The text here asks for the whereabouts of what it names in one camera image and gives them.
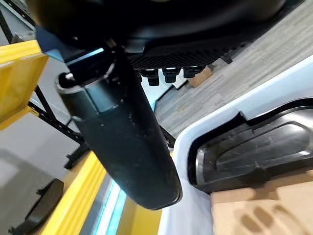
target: yellow beam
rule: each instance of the yellow beam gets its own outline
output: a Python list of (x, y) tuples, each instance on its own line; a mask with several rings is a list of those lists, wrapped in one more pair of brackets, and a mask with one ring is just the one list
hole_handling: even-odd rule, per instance
[(145, 209), (126, 199), (116, 235), (157, 235), (162, 210)]
[(36, 40), (0, 47), (0, 130), (31, 111), (27, 104), (46, 62)]
[(79, 235), (106, 171), (91, 152), (65, 179), (65, 193), (38, 235)]

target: black plastic cover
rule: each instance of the black plastic cover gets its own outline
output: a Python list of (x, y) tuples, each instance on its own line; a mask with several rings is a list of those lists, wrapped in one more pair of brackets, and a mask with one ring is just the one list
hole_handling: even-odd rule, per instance
[(251, 120), (234, 119), (198, 138), (188, 159), (190, 182), (211, 193), (258, 187), (281, 174), (313, 168), (313, 98)]
[(134, 70), (117, 54), (105, 76), (58, 92), (88, 146), (139, 205), (156, 210), (178, 202), (182, 189), (164, 135)]

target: white plastic bin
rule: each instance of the white plastic bin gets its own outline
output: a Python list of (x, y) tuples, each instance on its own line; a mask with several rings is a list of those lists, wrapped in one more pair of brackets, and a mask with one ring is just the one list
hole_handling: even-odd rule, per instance
[(210, 196), (192, 187), (187, 156), (192, 142), (242, 112), (247, 119), (296, 99), (313, 97), (313, 56), (186, 128), (177, 138), (174, 162), (183, 189), (182, 200), (163, 209), (158, 235), (212, 235)]

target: cardboard box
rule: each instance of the cardboard box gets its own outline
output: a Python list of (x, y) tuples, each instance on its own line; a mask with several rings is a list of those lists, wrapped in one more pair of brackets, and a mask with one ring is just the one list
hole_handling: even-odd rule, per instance
[(313, 170), (211, 194), (214, 235), (312, 235)]
[(190, 78), (188, 82), (193, 88), (196, 88), (200, 86), (205, 80), (207, 80), (211, 76), (212, 76), (212, 71), (208, 66), (206, 66), (205, 69), (201, 73), (196, 74), (194, 78)]

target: black plastic tray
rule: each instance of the black plastic tray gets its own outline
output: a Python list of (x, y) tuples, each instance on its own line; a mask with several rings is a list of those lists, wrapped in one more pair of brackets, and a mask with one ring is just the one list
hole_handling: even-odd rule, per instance
[(313, 98), (300, 99), (246, 120), (231, 121), (196, 139), (188, 176), (211, 193), (259, 187), (295, 170), (313, 168)]

